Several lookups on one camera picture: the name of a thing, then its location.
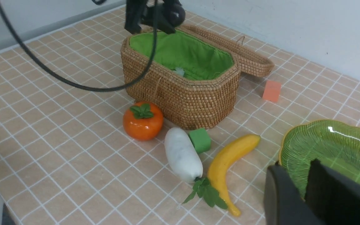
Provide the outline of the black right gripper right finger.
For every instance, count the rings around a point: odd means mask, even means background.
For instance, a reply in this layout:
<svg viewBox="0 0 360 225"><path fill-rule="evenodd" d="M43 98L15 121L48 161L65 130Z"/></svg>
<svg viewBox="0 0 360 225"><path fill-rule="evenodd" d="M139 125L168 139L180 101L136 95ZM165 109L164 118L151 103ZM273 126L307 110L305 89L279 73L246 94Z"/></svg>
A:
<svg viewBox="0 0 360 225"><path fill-rule="evenodd" d="M305 202L326 225L360 225L360 184L318 159L310 163Z"/></svg>

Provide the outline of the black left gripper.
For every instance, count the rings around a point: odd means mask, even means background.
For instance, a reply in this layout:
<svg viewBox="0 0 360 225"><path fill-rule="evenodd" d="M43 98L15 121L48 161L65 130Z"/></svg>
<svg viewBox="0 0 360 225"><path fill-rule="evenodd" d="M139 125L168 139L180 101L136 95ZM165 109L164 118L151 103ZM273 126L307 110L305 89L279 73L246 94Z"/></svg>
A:
<svg viewBox="0 0 360 225"><path fill-rule="evenodd" d="M130 34L141 33L146 25L166 34L174 34L185 20L186 12L178 0L164 0L147 6L147 0L127 0L124 28Z"/></svg>

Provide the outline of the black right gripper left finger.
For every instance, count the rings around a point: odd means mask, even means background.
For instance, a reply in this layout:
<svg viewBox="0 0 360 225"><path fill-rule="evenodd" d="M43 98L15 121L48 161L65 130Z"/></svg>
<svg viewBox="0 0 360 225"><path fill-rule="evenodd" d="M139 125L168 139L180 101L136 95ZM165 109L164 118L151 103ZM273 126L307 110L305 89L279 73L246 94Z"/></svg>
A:
<svg viewBox="0 0 360 225"><path fill-rule="evenodd" d="M266 172L264 213L267 225L323 225L302 200L293 181L280 165Z"/></svg>

